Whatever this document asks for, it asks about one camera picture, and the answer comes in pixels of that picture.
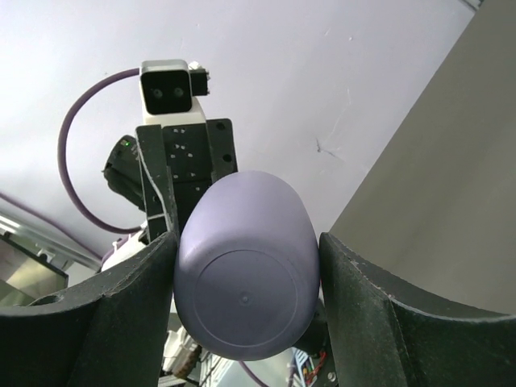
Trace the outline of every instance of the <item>purple bottle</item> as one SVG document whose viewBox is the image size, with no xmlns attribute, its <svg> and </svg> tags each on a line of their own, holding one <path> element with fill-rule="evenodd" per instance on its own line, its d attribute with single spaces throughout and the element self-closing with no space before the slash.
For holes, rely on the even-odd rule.
<svg viewBox="0 0 516 387">
<path fill-rule="evenodd" d="M 260 360 L 291 347 L 314 317 L 318 244 L 298 194 L 257 171 L 213 184 L 181 235 L 177 313 L 205 349 Z"/>
</svg>

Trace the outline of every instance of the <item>camera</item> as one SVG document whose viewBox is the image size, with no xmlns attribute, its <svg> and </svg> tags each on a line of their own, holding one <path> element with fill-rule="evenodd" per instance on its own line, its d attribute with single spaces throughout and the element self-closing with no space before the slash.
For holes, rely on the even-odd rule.
<svg viewBox="0 0 516 387">
<path fill-rule="evenodd" d="M 192 82 L 184 60 L 145 61 L 139 82 L 149 114 L 186 113 L 192 109 Z"/>
</svg>

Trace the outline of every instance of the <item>plastic container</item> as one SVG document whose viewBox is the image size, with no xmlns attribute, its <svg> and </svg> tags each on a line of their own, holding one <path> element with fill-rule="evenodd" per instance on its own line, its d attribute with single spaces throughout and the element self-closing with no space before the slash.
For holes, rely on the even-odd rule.
<svg viewBox="0 0 516 387">
<path fill-rule="evenodd" d="M 205 349 L 260 360 L 314 317 L 318 244 L 298 194 L 262 172 L 213 184 L 186 223 L 174 272 L 177 313 Z"/>
</svg>

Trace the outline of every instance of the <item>camera lens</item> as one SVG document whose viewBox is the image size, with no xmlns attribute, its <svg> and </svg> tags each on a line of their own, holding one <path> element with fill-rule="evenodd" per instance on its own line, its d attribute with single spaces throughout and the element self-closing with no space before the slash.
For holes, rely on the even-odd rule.
<svg viewBox="0 0 516 387">
<path fill-rule="evenodd" d="M 163 92 L 160 89 L 153 89 L 152 90 L 152 95 L 156 99 L 161 99 L 163 97 Z"/>
<path fill-rule="evenodd" d="M 183 91 L 183 89 L 181 87 L 177 87 L 176 89 L 174 89 L 174 97 L 176 98 L 180 98 L 183 96 L 185 92 Z"/>
</svg>

